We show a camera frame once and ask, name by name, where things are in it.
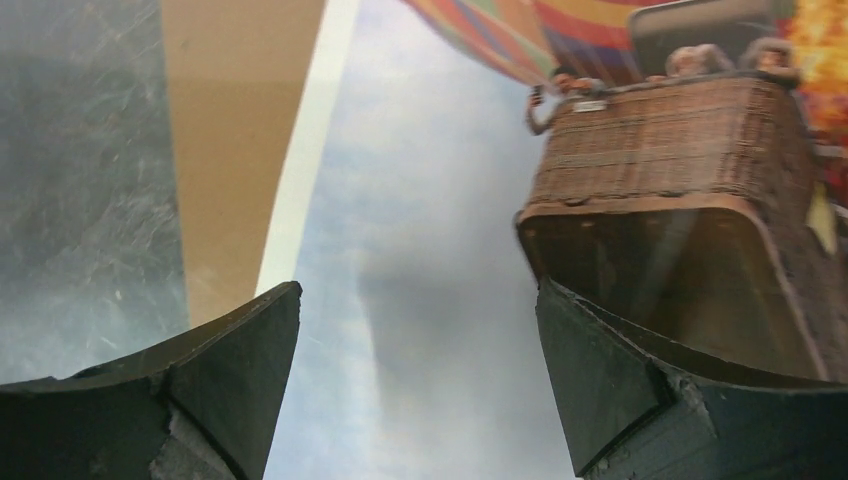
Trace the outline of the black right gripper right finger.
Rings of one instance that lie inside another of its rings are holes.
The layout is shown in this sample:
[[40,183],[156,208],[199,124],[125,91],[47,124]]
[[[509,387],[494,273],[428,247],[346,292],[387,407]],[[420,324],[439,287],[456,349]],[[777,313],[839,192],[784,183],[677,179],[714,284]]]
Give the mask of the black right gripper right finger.
[[537,326],[582,479],[843,479],[847,388],[692,349],[544,279]]

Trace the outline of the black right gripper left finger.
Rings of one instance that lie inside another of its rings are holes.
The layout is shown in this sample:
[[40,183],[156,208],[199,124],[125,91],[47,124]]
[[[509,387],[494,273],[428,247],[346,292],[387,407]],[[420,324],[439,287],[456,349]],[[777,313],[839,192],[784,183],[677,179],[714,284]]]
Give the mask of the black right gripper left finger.
[[5,479],[259,479],[299,330],[301,286],[70,377],[1,388]]

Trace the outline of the hot air balloon photo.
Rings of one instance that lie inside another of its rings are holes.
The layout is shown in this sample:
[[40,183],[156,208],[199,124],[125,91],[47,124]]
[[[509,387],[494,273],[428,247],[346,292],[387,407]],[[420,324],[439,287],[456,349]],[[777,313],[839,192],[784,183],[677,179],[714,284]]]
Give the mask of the hot air balloon photo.
[[512,218],[526,90],[364,1],[295,276],[269,479],[569,479]]

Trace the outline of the brown cardboard backing board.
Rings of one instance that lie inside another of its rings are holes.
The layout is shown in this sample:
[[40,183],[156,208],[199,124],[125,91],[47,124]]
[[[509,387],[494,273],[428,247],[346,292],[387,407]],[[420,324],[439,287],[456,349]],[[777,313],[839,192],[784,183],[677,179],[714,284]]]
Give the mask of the brown cardboard backing board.
[[254,296],[324,9],[321,1],[162,5],[192,326]]

